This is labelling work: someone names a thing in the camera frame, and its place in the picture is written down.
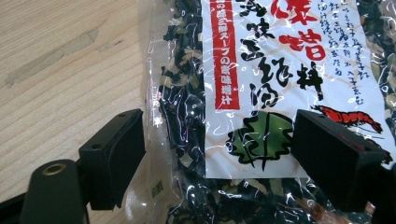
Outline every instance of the shrimp illustration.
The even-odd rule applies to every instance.
[[[342,112],[324,105],[314,105],[311,108],[347,127],[369,124],[377,133],[383,131],[380,123],[375,122],[370,115],[361,111]]]

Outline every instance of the clamp jaw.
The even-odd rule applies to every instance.
[[[0,223],[89,223],[92,210],[121,206],[145,155],[143,112],[118,114],[79,150],[79,160],[37,168],[28,191],[0,204]]]
[[[396,164],[381,166],[384,150],[326,116],[298,110],[291,154],[344,212],[375,206],[373,223],[396,221]]]

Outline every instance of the light wood surface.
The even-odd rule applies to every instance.
[[[77,160],[78,148],[115,115],[145,110],[148,41],[149,3],[0,0],[1,202],[25,192],[38,166]],[[146,167],[147,156],[134,193],[147,191]],[[125,208],[90,217],[144,223]]]

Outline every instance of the product label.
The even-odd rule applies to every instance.
[[[394,139],[355,1],[202,5],[206,177],[306,176],[290,154],[297,109],[381,146],[383,165],[392,165]]]

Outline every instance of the clear plastic packaging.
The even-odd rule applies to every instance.
[[[236,2],[248,8],[255,1]],[[202,32],[206,21],[201,1],[153,0],[152,6],[148,147],[153,223],[370,223],[370,204],[362,213],[340,212],[309,177],[206,178],[206,121],[216,114],[205,113],[207,61],[203,54],[207,52]],[[395,137],[396,9],[391,0],[358,0],[357,6],[373,74],[385,100],[385,121]],[[320,91],[311,89],[320,98]],[[384,104],[380,97],[378,102]],[[391,162],[388,154],[384,163]]]

